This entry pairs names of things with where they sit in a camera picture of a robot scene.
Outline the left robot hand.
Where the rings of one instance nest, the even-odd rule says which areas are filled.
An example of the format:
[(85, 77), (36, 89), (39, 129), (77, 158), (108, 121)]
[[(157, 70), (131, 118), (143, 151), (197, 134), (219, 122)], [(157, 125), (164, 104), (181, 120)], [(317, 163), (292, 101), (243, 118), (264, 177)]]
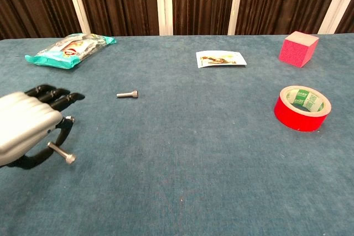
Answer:
[[(62, 150), (61, 145), (70, 134), (75, 119), (64, 117), (62, 111), (85, 96), (64, 88), (42, 84), (26, 92), (18, 91), (1, 97), (1, 166), (32, 169), (54, 152), (68, 164), (76, 156)], [(52, 131), (59, 129), (56, 141), (33, 156), (27, 152)]]

